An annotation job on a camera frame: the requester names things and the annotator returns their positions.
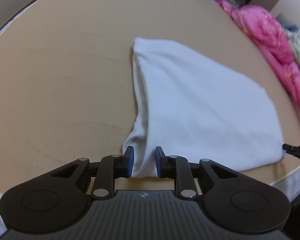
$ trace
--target table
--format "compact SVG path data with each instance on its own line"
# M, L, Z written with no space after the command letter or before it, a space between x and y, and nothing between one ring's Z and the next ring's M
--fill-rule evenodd
M137 114L131 55L136 37L170 39L266 88L285 142L300 120L268 63L211 0L39 0L0 36L0 192L80 157L121 153ZM300 165L245 174L265 183ZM117 188L173 188L171 180L119 179Z

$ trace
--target white mattress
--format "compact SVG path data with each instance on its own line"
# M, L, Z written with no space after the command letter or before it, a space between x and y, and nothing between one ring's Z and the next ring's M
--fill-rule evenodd
M282 191L290 201L294 200L300 193L300 166L270 185Z

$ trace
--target towel fold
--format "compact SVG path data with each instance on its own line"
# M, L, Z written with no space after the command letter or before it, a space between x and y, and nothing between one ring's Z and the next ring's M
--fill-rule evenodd
M157 176L154 149L237 171L282 159L282 131L265 89L175 41L136 38L138 115L123 143L135 150L133 177Z

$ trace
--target bed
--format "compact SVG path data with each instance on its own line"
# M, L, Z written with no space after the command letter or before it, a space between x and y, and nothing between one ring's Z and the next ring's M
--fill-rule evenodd
M300 118L253 42L211 0L39 0L0 35L0 193L80 157L120 154L137 107L134 38L178 41L252 78L274 102L284 140ZM300 191L300 160L244 174ZM118 179L117 188L169 189L171 180Z

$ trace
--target pink blanket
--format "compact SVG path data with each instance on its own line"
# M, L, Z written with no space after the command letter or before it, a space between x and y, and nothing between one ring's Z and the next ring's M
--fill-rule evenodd
M225 1L216 2L259 47L300 110L300 70L279 22L260 6L246 5L234 9Z

